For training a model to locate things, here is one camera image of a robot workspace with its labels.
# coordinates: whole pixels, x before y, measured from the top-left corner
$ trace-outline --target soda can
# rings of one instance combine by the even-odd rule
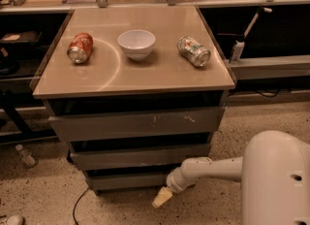
[[[87,33],[78,33],[70,42],[67,55],[75,64],[84,63],[93,48],[93,38]]]
[[[177,42],[179,53],[195,67],[203,67],[210,59],[211,52],[194,38],[184,36]]]

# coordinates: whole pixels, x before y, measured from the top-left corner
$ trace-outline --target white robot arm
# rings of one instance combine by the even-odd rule
[[[244,156],[220,161],[186,159],[167,177],[157,208],[200,178],[241,181],[242,225],[310,224],[310,146],[279,131],[252,138]]]

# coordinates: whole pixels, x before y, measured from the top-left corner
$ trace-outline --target floor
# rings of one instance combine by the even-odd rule
[[[20,111],[32,126],[47,126],[44,110]],[[6,116],[0,112],[0,118]],[[264,130],[280,130],[310,144],[310,93],[282,93],[268,98],[233,95],[211,142],[213,160],[241,156],[249,140]],[[0,135],[14,130],[7,123]],[[86,190],[83,174],[66,160],[67,148],[57,139],[24,143],[39,159],[22,168],[15,145],[0,148],[0,215],[19,213],[26,225],[72,225],[76,201]],[[187,224],[236,225],[241,218],[241,185],[202,179],[195,187],[174,195],[159,209],[151,206],[159,188],[127,190],[96,196],[87,191],[79,200],[79,225]]]

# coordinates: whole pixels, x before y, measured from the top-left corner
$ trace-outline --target white bowl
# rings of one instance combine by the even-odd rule
[[[141,61],[153,50],[156,38],[146,30],[129,30],[121,34],[117,41],[127,57]]]

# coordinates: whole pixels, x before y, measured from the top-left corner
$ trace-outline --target cable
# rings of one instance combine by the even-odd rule
[[[273,97],[276,97],[279,92],[280,92],[281,89],[277,89],[275,92],[272,92],[272,91],[268,91],[268,90],[265,90],[264,92],[267,92],[269,93],[268,95],[260,92],[259,90],[254,90],[256,93],[259,93],[260,95],[264,96],[264,97],[268,97],[268,98],[273,98]]]
[[[89,187],[87,187],[87,189],[79,196],[79,198],[77,199],[77,202],[75,203],[75,206],[74,206],[74,209],[73,209],[73,212],[72,212],[72,217],[74,218],[75,220],[75,225],[78,225],[78,222],[76,220],[76,208],[77,208],[77,205],[78,205],[78,202],[79,200],[86,194],[86,192],[89,190]]]

